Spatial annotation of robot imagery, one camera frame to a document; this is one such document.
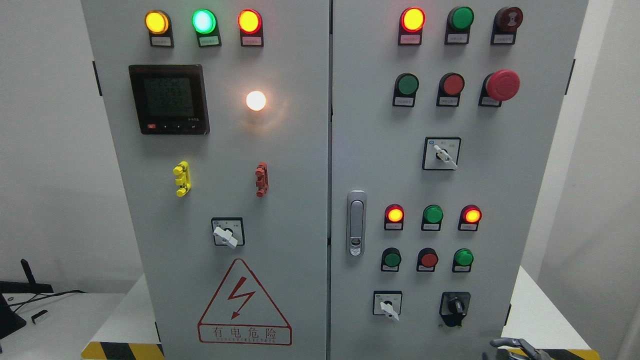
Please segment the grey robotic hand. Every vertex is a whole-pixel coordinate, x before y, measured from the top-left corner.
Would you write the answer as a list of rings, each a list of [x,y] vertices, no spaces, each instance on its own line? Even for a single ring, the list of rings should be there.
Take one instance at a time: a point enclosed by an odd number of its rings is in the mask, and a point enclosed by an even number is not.
[[[526,342],[524,338],[501,337],[492,339],[489,342],[494,348],[513,347],[523,351],[523,354],[507,351],[507,360],[552,360],[553,358],[546,351],[538,350]]]

